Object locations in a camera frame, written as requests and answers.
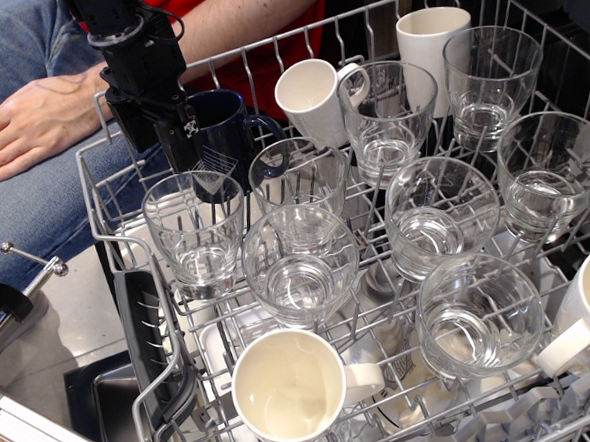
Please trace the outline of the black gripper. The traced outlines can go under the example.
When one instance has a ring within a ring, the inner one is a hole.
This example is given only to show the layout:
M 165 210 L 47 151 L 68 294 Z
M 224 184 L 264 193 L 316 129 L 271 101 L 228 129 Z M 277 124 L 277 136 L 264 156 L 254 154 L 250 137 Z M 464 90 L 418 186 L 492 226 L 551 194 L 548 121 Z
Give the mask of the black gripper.
M 171 21 L 136 20 L 96 39 L 107 61 L 102 72 L 110 88 L 106 98 L 132 146 L 144 152 L 160 141 L 175 172 L 195 167 L 195 193 L 203 202 L 235 198 L 231 176 L 237 159 L 214 150 L 203 153 L 198 117 L 179 83 L 186 68 Z

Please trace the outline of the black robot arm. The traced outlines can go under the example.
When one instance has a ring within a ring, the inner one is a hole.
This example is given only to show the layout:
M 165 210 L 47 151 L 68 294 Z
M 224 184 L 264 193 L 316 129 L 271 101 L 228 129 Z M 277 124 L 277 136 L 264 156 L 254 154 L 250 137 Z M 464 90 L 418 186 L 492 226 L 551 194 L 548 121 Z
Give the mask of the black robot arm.
M 196 195 L 221 204 L 228 171 L 216 179 L 201 120 L 180 82 L 186 62 L 170 13 L 143 0 L 63 0 L 88 42 L 103 55 L 101 77 L 113 117 L 133 148 L 144 152 L 159 144 L 173 171 L 196 170 Z

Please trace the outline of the person's forearm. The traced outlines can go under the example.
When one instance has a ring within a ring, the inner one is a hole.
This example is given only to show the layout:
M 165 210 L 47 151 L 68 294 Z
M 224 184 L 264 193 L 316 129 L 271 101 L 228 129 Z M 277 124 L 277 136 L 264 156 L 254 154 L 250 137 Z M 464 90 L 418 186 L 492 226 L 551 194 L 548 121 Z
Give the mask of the person's forearm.
M 249 43 L 272 37 L 301 17 L 318 0 L 203 0 L 179 21 L 179 47 L 187 70 L 181 81 L 190 83 L 210 72 L 205 61 L 221 67 L 233 59 L 225 54 Z

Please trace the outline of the person's bare hand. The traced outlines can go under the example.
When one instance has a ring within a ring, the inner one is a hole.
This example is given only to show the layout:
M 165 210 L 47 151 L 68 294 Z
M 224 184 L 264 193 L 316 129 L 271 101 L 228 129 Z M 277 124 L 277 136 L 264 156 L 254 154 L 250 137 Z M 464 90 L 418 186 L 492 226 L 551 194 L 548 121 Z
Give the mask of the person's bare hand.
M 102 129 L 109 106 L 99 63 L 80 74 L 37 79 L 0 104 L 0 182 L 54 157 Z

